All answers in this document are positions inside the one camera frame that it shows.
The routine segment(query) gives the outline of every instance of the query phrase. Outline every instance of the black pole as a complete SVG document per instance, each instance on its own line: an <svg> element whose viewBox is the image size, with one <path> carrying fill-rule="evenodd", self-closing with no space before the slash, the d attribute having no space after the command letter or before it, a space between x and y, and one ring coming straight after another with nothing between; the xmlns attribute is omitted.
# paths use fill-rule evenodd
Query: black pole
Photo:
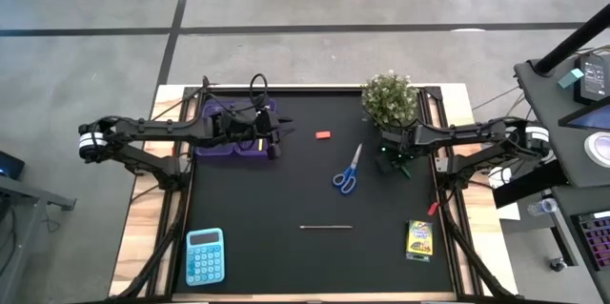
<svg viewBox="0 0 610 304"><path fill-rule="evenodd" d="M548 74L558 64L570 57L575 51L579 50L600 34L610 25L610 4L606 5L596 15L589 19L578 30L574 31L568 38L559 43L551 52L542 57L534 65L534 71L541 76L551 76Z"/></svg>

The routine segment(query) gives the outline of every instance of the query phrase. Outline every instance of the potted plant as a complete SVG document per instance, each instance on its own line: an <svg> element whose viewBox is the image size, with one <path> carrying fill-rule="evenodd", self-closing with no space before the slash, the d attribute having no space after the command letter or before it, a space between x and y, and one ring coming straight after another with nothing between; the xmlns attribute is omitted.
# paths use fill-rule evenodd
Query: potted plant
<svg viewBox="0 0 610 304"><path fill-rule="evenodd" d="M362 107L384 129L408 126L417 115L417 90L409 86L409 76L375 75L362 88Z"/></svg>

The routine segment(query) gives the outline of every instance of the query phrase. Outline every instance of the blue calculator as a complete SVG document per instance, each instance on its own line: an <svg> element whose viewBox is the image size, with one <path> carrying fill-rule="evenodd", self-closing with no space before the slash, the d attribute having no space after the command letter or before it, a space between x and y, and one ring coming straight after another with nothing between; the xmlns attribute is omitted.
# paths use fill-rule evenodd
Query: blue calculator
<svg viewBox="0 0 610 304"><path fill-rule="evenodd" d="M225 250L218 228L187 233L187 285L214 284L225 278Z"/></svg>

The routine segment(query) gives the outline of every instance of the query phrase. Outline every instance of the purple container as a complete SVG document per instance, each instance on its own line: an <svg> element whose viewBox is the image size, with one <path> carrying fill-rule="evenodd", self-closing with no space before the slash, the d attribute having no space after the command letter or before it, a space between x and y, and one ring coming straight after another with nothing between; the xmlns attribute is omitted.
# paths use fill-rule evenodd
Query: purple container
<svg viewBox="0 0 610 304"><path fill-rule="evenodd" d="M230 107L236 103L244 102L244 100L221 100L220 103L225 107ZM273 112L276 111L277 106L273 99L269 100L269 109ZM223 110L220 105L216 101L208 102L203 107L203 112L201 113L202 117L209 117L212 114L215 114L219 111ZM214 148L195 148L194 152L199 156L227 156L236 152L242 156L260 156L267 155L267 140L260 139L256 140L252 147L248 150L244 150L244 148L250 147L252 141L241 142L240 146L237 143L227 143L226 145L216 146Z"/></svg>

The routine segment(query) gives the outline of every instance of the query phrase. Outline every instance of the calculator display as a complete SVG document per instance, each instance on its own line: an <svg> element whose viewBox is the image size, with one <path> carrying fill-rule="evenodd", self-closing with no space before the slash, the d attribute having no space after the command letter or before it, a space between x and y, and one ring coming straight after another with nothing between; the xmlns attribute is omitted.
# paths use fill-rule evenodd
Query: calculator display
<svg viewBox="0 0 610 304"><path fill-rule="evenodd" d="M191 244L198 245L203 243L218 242L218 233L202 233L191 235Z"/></svg>

